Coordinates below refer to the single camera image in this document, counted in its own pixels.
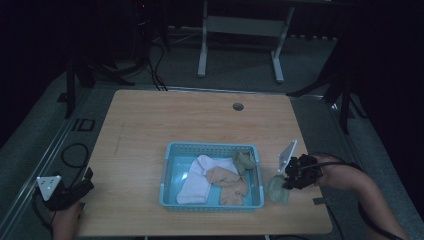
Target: metal stand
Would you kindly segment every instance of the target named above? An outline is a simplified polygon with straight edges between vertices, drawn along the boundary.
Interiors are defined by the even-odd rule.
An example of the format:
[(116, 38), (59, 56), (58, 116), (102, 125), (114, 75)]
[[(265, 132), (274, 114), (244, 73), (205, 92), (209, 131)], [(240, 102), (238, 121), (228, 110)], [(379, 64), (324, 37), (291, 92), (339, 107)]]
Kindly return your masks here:
[(135, 83), (129, 82), (121, 78), (118, 74), (108, 70), (107, 68), (101, 66), (99, 63), (95, 62), (88, 56), (74, 56), (68, 60), (66, 64), (66, 115), (65, 119), (68, 119), (72, 112), (75, 109), (75, 75), (78, 76), (78, 79), (81, 82), (83, 87), (93, 87), (95, 80), (93, 77), (92, 70), (88, 67), (91, 66), (98, 72), (107, 76), (110, 80), (126, 86), (134, 86)]
[(340, 45), (340, 41), (336, 44), (329, 59), (325, 63), (317, 81), (311, 85), (298, 91), (287, 93), (287, 96), (301, 97), (308, 92), (330, 84), (323, 99), (326, 103), (334, 104), (339, 96), (342, 96), (342, 106), (340, 110), (340, 125), (344, 133), (349, 134), (347, 129), (347, 118), (349, 113), (350, 93), (356, 72), (354, 63), (346, 54), (345, 46)]
[(291, 7), (289, 9), (289, 13), (287, 14), (286, 21), (208, 16), (208, 1), (204, 0), (202, 48), (200, 50), (199, 68), (197, 71), (197, 75), (199, 77), (205, 77), (206, 75), (206, 62), (208, 55), (208, 47), (206, 41), (208, 32), (246, 34), (279, 38), (279, 42), (276, 49), (271, 51), (271, 60), (274, 66), (276, 81), (283, 82), (284, 77), (279, 57), (284, 44), (284, 40), (287, 36), (293, 13), (294, 7)]

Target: human hand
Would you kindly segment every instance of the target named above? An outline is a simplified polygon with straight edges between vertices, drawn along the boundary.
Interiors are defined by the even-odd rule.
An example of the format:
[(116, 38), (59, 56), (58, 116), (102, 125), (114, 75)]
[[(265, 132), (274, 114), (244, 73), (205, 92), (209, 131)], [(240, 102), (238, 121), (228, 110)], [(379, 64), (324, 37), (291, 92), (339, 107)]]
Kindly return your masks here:
[[(332, 156), (312, 155), (318, 160), (318, 163), (341, 162)], [(362, 171), (346, 165), (325, 165), (321, 166), (323, 176), (316, 184), (320, 186), (329, 186), (341, 190), (358, 190), (362, 184), (367, 184), (370, 178)]]
[(71, 240), (78, 231), (78, 218), (82, 212), (80, 202), (77, 201), (68, 209), (49, 212), (52, 218), (53, 240)]

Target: white towel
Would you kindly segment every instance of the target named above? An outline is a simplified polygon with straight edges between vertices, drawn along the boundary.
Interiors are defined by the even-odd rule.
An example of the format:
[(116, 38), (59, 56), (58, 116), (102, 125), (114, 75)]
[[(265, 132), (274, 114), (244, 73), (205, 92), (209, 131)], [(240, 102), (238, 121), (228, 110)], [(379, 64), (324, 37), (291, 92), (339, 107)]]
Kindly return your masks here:
[(193, 161), (188, 170), (181, 192), (177, 194), (177, 203), (206, 203), (211, 188), (211, 183), (208, 182), (206, 173), (214, 167), (222, 167), (236, 174), (238, 173), (232, 158), (214, 160), (208, 156), (200, 155)]

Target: human arm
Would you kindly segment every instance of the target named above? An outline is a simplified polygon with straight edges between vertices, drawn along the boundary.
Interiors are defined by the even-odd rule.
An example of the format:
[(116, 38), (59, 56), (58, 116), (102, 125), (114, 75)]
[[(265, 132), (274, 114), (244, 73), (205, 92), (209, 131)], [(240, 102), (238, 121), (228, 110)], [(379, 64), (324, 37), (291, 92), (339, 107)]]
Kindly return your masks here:
[(53, 240), (72, 240), (78, 231), (78, 218), (81, 214), (80, 202), (77, 201), (68, 209), (50, 212)]
[[(319, 163), (340, 161), (334, 157), (314, 157)], [(321, 170), (323, 176), (317, 180), (318, 185), (355, 191), (366, 215), (376, 226), (404, 240), (409, 239), (377, 184), (367, 174), (345, 165), (321, 166)], [(367, 227), (367, 234), (368, 239), (387, 239), (370, 227)]]

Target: gray floor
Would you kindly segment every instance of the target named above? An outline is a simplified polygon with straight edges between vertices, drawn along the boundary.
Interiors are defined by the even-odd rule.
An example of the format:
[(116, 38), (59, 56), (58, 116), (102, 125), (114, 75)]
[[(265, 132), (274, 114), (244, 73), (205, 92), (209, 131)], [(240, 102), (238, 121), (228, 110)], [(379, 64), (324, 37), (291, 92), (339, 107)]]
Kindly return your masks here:
[[(158, 74), (169, 90), (285, 94), (315, 81), (335, 44), (334, 41), (322, 39), (287, 39), (280, 57), (286, 81), (279, 84), (274, 81), (269, 54), (269, 50), (274, 46), (273, 39), (248, 39), (246, 44), (246, 39), (241, 41), (231, 38), (229, 41), (228, 36), (210, 36), (206, 77), (198, 78), (200, 38), (197, 30), (173, 33), (178, 35), (171, 36), (171, 52), (165, 53), (158, 68)], [(151, 58), (154, 64), (159, 56), (159, 48), (153, 48)], [(133, 89), (155, 90), (149, 70), (126, 78), (136, 83), (135, 87), (131, 87)], [(69, 179), (76, 174), (75, 170), (67, 168), (61, 162), (61, 150), (76, 142), (86, 144), (90, 150), (93, 148), (113, 94), (121, 88), (124, 87), (99, 76), (95, 88), (78, 88), (78, 108), (72, 118), (65, 120), (63, 117), (66, 106), (56, 102), (59, 94), (65, 91), (65, 77), (61, 76), (52, 82), (0, 152), (0, 214), (4, 219), (1, 239), (49, 238), (48, 232), (35, 217), (27, 197), (34, 186), (35, 176), (59, 171), (65, 179)], [(309, 93), (308, 96), (292, 99), (308, 152), (328, 152), (362, 166), (381, 187), (411, 239), (422, 239), (424, 224), (408, 198), (373, 126), (352, 109), (352, 117), (348, 121), (350, 134), (343, 134), (338, 125), (338, 110), (320, 99), (325, 90), (326, 86)], [(78, 118), (95, 120), (93, 131), (73, 131), (72, 126)], [(75, 164), (83, 161), (82, 154), (71, 155)], [(343, 234), (345, 239), (364, 239), (364, 225), (356, 211), (355, 194), (328, 188), (323, 188), (322, 191), (327, 205), (334, 212), (333, 231), (325, 235), (304, 237), (317, 240), (342, 239)]]

